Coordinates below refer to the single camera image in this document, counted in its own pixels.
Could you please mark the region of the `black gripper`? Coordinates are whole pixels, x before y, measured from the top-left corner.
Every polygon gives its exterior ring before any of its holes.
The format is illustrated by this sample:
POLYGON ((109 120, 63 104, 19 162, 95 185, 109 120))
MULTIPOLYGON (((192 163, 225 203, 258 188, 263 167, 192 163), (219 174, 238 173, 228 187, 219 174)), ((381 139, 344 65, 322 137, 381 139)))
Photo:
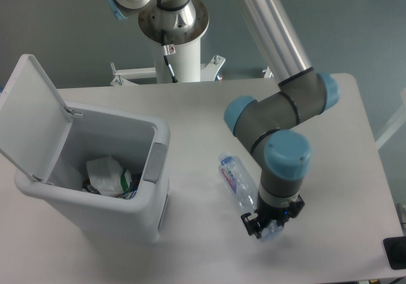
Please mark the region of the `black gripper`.
POLYGON ((304 206, 305 202, 301 195, 282 208, 271 206, 258 196, 255 212, 246 212, 240 218, 249 236, 262 237, 263 229, 269 227, 272 221, 275 221, 276 225, 284 227, 290 218, 296 218, 299 215, 304 206))

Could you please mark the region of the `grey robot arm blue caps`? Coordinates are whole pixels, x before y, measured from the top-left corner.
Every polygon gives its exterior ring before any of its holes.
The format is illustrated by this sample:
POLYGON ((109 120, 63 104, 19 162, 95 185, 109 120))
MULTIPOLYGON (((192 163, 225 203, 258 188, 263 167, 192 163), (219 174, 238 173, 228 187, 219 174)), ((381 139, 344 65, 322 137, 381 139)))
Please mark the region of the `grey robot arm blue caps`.
MULTIPOLYGON (((198 51, 181 52, 199 43, 209 25, 200 0, 107 0, 114 16, 138 14, 141 31, 155 48, 159 83, 200 82, 198 51)), ((264 240, 281 231, 304 207, 299 190, 310 167, 311 147, 294 127, 333 107, 339 86, 329 74, 316 73, 280 0, 237 0, 278 92, 257 101, 241 96, 226 108, 224 120, 261 167, 259 184, 244 178, 233 162, 221 168, 237 182, 235 196, 249 235, 264 240)))

